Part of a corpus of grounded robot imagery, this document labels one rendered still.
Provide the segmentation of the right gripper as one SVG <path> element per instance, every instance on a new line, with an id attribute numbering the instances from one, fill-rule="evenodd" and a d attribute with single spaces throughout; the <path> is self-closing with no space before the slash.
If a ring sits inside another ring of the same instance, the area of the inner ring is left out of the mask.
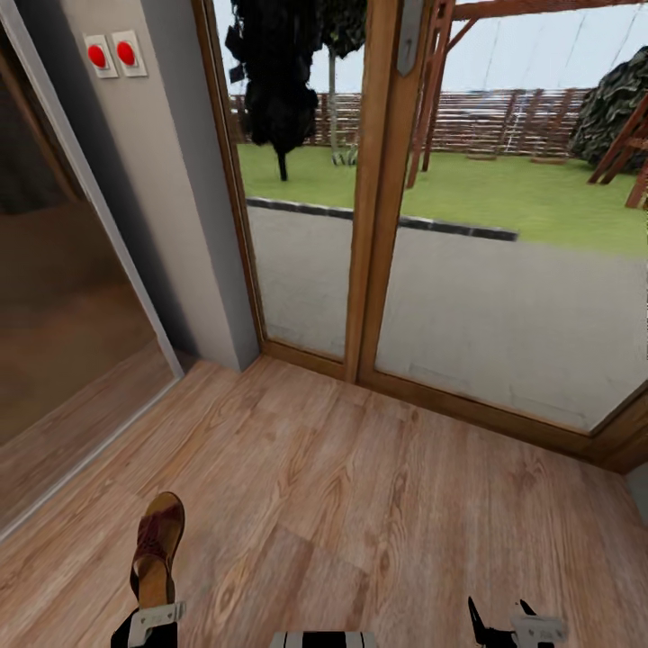
<path id="1" fill-rule="evenodd" d="M 527 614 L 536 615 L 525 601 L 521 601 L 521 606 L 525 610 L 526 616 Z M 496 631 L 496 629 L 490 627 L 483 627 L 483 622 L 471 598 L 469 598 L 469 611 L 471 612 L 472 625 L 478 644 L 486 644 L 486 648 L 518 648 L 512 641 L 511 635 L 514 633 L 513 631 Z M 554 643 L 538 643 L 537 648 L 554 648 Z"/>

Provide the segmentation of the sandal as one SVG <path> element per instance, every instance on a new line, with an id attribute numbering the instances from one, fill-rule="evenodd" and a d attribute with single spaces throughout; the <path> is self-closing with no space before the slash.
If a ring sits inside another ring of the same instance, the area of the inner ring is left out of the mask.
<path id="1" fill-rule="evenodd" d="M 130 571 L 130 586 L 139 611 L 175 602 L 171 571 L 184 531 L 181 499 L 169 490 L 154 498 L 139 524 L 138 547 Z"/>

